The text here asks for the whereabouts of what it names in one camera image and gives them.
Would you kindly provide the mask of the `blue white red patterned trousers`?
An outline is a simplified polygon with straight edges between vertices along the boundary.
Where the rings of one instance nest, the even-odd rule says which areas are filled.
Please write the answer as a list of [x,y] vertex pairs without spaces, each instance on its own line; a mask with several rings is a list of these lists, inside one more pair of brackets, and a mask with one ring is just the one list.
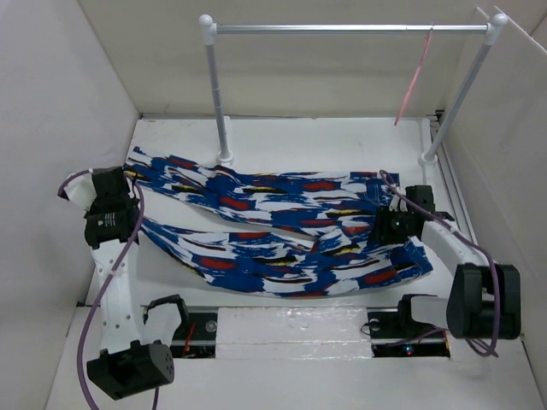
[[135,147],[138,185],[240,225],[197,231],[146,218],[146,237],[208,284],[277,297],[338,296],[389,287],[432,270],[416,236],[372,241],[393,195],[376,172],[238,173]]

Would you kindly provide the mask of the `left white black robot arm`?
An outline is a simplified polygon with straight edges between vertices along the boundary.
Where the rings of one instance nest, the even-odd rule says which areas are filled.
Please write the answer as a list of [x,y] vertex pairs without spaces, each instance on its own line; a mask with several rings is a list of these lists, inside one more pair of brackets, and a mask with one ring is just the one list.
[[85,240],[95,261],[100,290],[93,309],[102,315],[98,357],[78,360],[79,380],[90,380],[117,401],[174,380],[173,339],[191,319],[183,298],[164,296],[141,305],[136,290],[138,232],[144,196],[121,167],[91,172],[95,198],[85,214]]

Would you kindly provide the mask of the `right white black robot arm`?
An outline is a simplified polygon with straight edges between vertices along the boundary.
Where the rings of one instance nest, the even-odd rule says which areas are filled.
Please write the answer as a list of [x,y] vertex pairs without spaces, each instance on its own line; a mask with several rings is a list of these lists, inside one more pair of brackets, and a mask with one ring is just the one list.
[[435,211],[432,187],[414,185],[376,211],[370,240],[387,245],[421,240],[452,274],[448,297],[410,294],[397,306],[395,326],[415,336],[426,325],[460,339],[513,340],[521,334],[521,276],[496,263]]

